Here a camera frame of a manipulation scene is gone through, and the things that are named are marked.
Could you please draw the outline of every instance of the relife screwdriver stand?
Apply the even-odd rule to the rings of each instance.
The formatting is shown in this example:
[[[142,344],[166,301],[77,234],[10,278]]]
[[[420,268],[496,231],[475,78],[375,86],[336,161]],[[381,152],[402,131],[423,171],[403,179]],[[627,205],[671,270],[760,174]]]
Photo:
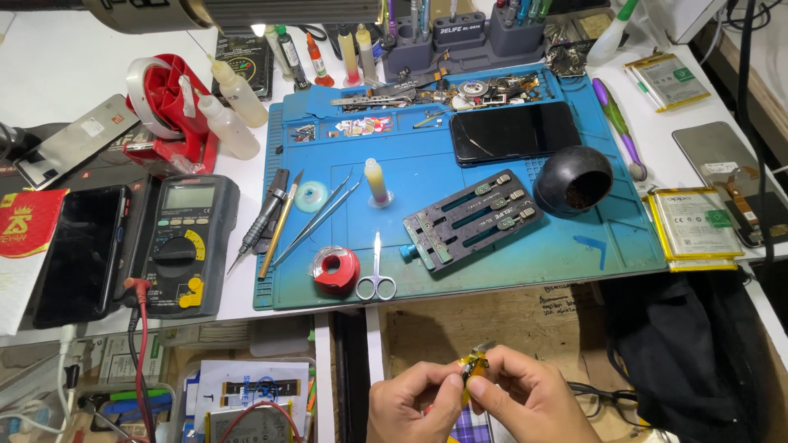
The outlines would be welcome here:
[[[484,13],[458,14],[454,23],[449,17],[433,20],[432,39],[421,36],[413,43],[410,17],[396,19],[397,44],[383,56],[386,81],[397,80],[408,67],[411,75],[446,68],[451,74],[472,73],[485,69],[525,65],[541,60],[545,54],[544,23],[504,26],[507,7],[492,6],[492,16],[485,24]],[[448,60],[443,53],[448,50]]]

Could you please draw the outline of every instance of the solder wire spool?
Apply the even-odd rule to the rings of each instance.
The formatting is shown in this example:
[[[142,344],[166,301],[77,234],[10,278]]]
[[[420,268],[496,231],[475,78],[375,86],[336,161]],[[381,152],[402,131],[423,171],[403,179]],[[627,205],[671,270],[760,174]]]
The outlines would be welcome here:
[[[323,292],[349,292],[361,274],[361,262],[356,254],[341,246],[326,246],[318,251],[309,275]]]
[[[298,187],[293,204],[295,208],[307,214],[318,212],[329,198],[328,188],[319,181],[308,181]]]

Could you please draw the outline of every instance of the pcb holder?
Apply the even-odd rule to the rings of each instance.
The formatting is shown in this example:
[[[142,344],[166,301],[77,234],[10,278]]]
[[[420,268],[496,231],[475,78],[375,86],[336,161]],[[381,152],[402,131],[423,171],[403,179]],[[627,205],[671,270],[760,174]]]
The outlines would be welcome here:
[[[459,74],[539,61],[545,53],[545,23],[506,28],[505,11],[493,6],[487,25],[481,12],[459,14],[453,23],[449,17],[438,17],[432,22],[431,39],[417,36],[415,43],[410,17],[397,19],[397,45],[383,57],[386,81],[397,80],[406,67],[411,75],[438,68]]]
[[[419,257],[435,272],[543,216],[520,180],[504,169],[405,217],[413,244],[402,246],[400,254]]]

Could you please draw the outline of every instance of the red tape dispenser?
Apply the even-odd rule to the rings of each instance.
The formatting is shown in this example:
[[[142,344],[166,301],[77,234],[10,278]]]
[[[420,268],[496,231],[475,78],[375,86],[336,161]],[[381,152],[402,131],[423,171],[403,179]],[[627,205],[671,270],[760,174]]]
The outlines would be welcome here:
[[[156,139],[127,143],[124,154],[160,178],[214,171],[219,140],[197,108],[210,92],[183,58],[137,58],[128,67],[126,87],[126,106]]]
[[[342,294],[350,291],[359,279],[361,262],[350,249],[326,246],[318,251],[310,270],[315,284],[323,292]]]

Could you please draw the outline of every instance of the black smartphone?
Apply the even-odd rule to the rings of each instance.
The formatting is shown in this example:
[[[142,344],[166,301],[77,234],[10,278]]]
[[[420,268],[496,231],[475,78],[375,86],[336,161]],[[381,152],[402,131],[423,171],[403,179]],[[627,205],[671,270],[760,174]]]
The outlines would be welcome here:
[[[458,113],[448,127],[455,159],[462,167],[551,154],[582,144],[565,102]]]
[[[91,322],[109,314],[130,195],[125,185],[65,195],[34,289],[34,328]]]

